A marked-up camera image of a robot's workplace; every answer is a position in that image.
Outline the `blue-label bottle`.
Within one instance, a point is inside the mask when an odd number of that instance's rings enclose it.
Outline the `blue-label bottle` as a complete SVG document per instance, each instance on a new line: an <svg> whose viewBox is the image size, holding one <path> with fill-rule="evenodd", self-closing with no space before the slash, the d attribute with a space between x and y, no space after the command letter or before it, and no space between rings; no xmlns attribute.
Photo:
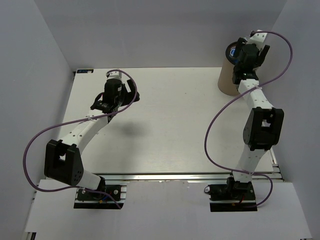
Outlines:
<svg viewBox="0 0 320 240"><path fill-rule="evenodd" d="M230 50L229 56L230 56L231 58L234 58L235 51L236 51L235 48L232 48L232 49Z"/></svg>

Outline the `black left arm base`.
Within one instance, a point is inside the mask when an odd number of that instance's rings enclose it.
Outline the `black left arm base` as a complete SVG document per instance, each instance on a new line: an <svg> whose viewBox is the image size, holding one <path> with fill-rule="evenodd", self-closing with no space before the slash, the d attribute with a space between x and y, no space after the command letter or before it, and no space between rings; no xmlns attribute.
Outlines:
<svg viewBox="0 0 320 240"><path fill-rule="evenodd" d="M124 181L106 181L105 194L78 190L73 204L74 209L120 210L125 203L127 183Z"/></svg>

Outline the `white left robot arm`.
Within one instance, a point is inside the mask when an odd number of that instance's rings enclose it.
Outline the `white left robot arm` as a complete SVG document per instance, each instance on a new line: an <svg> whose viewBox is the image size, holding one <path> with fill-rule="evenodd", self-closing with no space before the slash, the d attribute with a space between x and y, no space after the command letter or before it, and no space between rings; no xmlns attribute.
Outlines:
<svg viewBox="0 0 320 240"><path fill-rule="evenodd" d="M120 107L139 101L132 79L109 77L86 116L70 133L46 145L44 175L70 187L88 189L94 199L105 196L105 179L84 169L82 153L94 136L116 116Z"/></svg>

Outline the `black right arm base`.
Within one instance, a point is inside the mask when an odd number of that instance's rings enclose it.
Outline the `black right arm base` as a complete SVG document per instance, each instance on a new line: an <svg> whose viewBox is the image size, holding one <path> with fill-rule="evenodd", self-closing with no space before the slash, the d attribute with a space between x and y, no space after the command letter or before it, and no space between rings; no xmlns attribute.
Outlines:
<svg viewBox="0 0 320 240"><path fill-rule="evenodd" d="M209 184L204 188L209 196L212 213L256 212L256 195L252 182L235 181L228 177L224 184Z"/></svg>

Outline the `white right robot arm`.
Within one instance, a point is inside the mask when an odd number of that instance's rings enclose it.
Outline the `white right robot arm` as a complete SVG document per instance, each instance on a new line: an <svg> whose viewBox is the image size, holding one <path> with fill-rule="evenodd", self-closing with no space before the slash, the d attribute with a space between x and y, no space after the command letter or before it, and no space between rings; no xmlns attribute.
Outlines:
<svg viewBox="0 0 320 240"><path fill-rule="evenodd" d="M225 188L226 195L236 200L244 193L242 184L252 181L261 158L276 145L284 120L284 111L275 108L259 87L256 69L262 65L269 50L263 40L246 40L240 37L232 55L232 83L246 101L250 113L243 128L244 148L232 172L234 182Z"/></svg>

